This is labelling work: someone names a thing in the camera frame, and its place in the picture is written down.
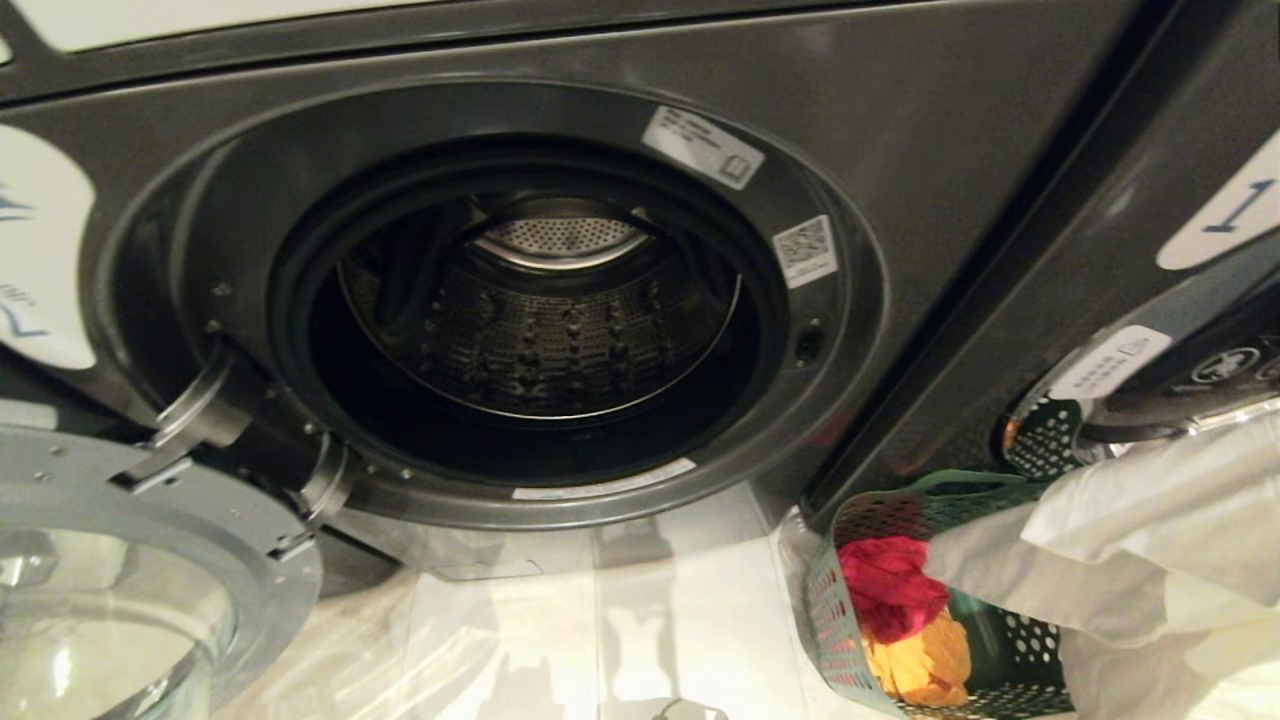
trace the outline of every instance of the washing machine door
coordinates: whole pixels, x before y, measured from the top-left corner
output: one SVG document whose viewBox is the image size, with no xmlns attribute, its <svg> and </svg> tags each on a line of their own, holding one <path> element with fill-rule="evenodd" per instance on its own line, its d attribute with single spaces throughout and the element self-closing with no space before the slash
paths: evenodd
<svg viewBox="0 0 1280 720">
<path fill-rule="evenodd" d="M 195 719 L 302 628 L 321 564 L 276 498 L 0 400 L 0 716 Z"/>
</svg>

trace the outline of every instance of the red cloth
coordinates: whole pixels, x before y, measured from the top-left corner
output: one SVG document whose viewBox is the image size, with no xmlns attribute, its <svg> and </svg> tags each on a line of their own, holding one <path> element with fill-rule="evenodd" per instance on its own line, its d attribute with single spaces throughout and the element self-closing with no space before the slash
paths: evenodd
<svg viewBox="0 0 1280 720">
<path fill-rule="evenodd" d="M 863 628 L 879 643 L 918 634 L 947 606 L 947 587 L 924 574 L 929 543 L 868 538 L 840 548 L 840 566 Z"/>
</svg>

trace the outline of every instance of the white label sticker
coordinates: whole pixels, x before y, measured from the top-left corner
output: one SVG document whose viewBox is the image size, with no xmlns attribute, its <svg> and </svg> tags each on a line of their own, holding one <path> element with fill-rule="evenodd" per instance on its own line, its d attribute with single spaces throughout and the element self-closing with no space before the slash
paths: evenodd
<svg viewBox="0 0 1280 720">
<path fill-rule="evenodd" d="M 79 250 L 93 184 L 65 152 L 23 129 L 0 126 L 0 342 L 55 368 L 91 368 Z"/>
<path fill-rule="evenodd" d="M 1280 131 L 1160 249 L 1156 264 L 1194 268 L 1274 227 L 1280 227 Z"/>
<path fill-rule="evenodd" d="M 1172 342 L 1143 325 L 1126 325 L 1088 351 L 1050 388 L 1053 400 L 1091 400 L 1111 395 Z"/>
<path fill-rule="evenodd" d="M 602 495 L 613 495 L 616 492 L 657 484 L 676 475 L 682 475 L 696 466 L 698 464 L 692 460 L 681 457 L 680 460 L 672 460 L 660 468 L 654 468 L 648 473 L 640 473 L 630 478 L 621 478 L 595 486 L 575 486 L 568 488 L 516 488 L 511 493 L 511 497 L 512 500 L 576 500 L 580 497 L 599 497 Z"/>
<path fill-rule="evenodd" d="M 699 115 L 659 106 L 644 131 L 644 143 L 658 152 L 742 190 L 764 164 L 764 152 Z"/>
<path fill-rule="evenodd" d="M 840 269 L 827 215 L 780 232 L 773 236 L 773 247 L 782 263 L 782 277 L 792 290 Z"/>
</svg>

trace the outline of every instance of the yellow cloth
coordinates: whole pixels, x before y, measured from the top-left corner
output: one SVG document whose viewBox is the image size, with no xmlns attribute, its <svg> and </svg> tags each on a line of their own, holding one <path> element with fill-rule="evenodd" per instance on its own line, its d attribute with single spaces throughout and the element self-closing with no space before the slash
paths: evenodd
<svg viewBox="0 0 1280 720">
<path fill-rule="evenodd" d="M 964 625 L 943 612 L 919 634 L 882 644 L 863 630 L 863 648 L 881 688 L 911 705 L 954 706 L 969 702 L 964 682 L 969 662 L 969 638 Z"/>
</svg>

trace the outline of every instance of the white cloth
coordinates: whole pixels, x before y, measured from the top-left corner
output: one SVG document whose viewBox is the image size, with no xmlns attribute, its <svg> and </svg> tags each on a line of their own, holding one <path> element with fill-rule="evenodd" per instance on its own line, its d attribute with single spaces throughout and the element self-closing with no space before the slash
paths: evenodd
<svg viewBox="0 0 1280 720">
<path fill-rule="evenodd" d="M 1280 603 L 1280 413 L 1137 446 L 1052 484 L 1023 539 L 1082 562 L 1128 551 Z"/>
<path fill-rule="evenodd" d="M 1080 717 L 1280 717 L 1280 414 L 1076 470 L 924 571 L 1060 625 Z"/>
</svg>

